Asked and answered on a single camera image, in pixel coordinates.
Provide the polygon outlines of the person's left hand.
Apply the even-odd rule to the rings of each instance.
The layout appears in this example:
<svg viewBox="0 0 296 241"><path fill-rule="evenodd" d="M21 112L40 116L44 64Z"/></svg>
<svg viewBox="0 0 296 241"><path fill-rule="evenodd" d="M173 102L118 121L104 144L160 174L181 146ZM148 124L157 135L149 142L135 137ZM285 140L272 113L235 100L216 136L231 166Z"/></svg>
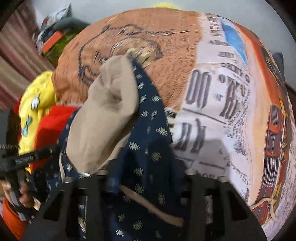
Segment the person's left hand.
<svg viewBox="0 0 296 241"><path fill-rule="evenodd" d="M8 181L1 181L1 185L2 185L6 200L10 202L10 204L13 204L10 196L10 190L11 190L10 183ZM19 198L20 203L26 208L33 208L35 202L30 192L30 185L28 183L27 178L25 178L24 182L20 185L19 192L21 194Z"/></svg>

